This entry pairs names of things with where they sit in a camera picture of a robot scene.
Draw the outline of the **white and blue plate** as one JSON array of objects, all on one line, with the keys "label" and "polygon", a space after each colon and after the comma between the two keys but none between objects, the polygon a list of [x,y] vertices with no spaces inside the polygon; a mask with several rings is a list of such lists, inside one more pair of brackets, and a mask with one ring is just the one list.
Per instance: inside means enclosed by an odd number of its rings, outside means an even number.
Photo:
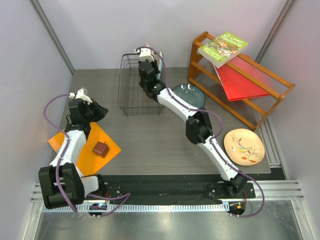
[{"label": "white and blue plate", "polygon": [[154,54],[155,55],[155,60],[157,62],[157,67],[158,67],[158,70],[159,70],[159,73],[157,74],[157,80],[161,80],[161,74],[162,74],[162,69],[163,69],[163,61],[161,60],[161,58],[157,55],[157,54]]}]

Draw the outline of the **black wire dish rack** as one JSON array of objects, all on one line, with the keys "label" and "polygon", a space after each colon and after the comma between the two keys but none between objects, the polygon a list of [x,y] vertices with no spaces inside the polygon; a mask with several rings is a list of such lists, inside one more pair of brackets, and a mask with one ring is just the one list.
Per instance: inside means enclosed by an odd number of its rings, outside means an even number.
[{"label": "black wire dish rack", "polygon": [[164,106],[149,99],[140,87],[139,55],[122,55],[118,75],[117,104],[126,116],[160,115]]}]

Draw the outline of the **dark blue ceramic plate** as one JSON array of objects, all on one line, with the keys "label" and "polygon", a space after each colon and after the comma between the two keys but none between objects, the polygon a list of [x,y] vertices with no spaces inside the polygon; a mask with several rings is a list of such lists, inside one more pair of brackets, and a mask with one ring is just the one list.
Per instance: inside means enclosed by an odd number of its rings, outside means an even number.
[{"label": "dark blue ceramic plate", "polygon": [[200,88],[192,84],[177,85],[172,91],[176,96],[196,109],[202,109],[205,105],[205,94]]}]

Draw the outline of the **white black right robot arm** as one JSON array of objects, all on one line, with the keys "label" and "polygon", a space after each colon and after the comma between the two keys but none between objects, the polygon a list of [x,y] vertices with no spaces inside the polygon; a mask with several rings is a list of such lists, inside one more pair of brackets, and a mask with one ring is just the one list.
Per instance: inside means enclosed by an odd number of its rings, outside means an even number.
[{"label": "white black right robot arm", "polygon": [[247,176],[241,172],[221,149],[212,130],[209,112],[204,108],[195,108],[178,97],[164,82],[157,79],[157,64],[151,61],[139,61],[139,85],[147,97],[164,105],[179,116],[185,123],[186,138],[200,147],[215,167],[224,182],[226,193],[236,198],[245,190]]}]

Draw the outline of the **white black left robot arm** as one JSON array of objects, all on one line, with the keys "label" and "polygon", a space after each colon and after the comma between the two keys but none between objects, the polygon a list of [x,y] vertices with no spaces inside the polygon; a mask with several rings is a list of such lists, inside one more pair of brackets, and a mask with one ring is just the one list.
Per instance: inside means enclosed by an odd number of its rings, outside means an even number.
[{"label": "white black left robot arm", "polygon": [[88,141],[91,123],[103,119],[108,109],[94,99],[82,96],[68,102],[69,118],[66,128],[61,129],[64,139],[55,159],[49,166],[40,168],[38,178],[44,205],[47,209],[77,205],[89,194],[100,200],[106,196],[107,188],[100,174],[85,176],[77,162],[81,150]]}]

